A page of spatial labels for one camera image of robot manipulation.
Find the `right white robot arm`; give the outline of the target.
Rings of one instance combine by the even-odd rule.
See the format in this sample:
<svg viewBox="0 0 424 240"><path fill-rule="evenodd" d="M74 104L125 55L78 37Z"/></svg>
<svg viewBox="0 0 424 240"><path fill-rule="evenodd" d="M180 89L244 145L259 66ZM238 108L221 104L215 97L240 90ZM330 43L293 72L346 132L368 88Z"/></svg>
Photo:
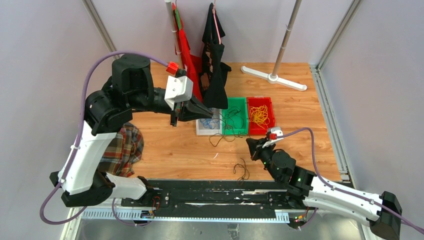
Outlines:
<svg viewBox="0 0 424 240"><path fill-rule="evenodd" d="M250 158L261 161L264 170L287 191L286 203L294 209L304 205L349 217L385 240L398 240L402 207L389 191L369 193L333 182L296 165L284 150L276 150L267 138L247 138Z"/></svg>

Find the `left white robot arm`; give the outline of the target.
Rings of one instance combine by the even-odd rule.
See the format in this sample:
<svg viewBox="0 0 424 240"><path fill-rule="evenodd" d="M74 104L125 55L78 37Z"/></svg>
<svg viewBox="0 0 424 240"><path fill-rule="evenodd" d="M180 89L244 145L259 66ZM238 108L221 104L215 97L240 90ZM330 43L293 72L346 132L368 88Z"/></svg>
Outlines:
<svg viewBox="0 0 424 240"><path fill-rule="evenodd" d="M65 206L90 207L108 199L132 199L149 206L153 193L143 177L127 178L99 170L108 145L133 113L153 112L170 116L170 124L210 119L213 113L193 93L187 73L172 62L166 87L155 87L151 73L154 59L135 52L117 53L111 76L101 90L82 94L79 130L66 164L50 174L63 190Z"/></svg>

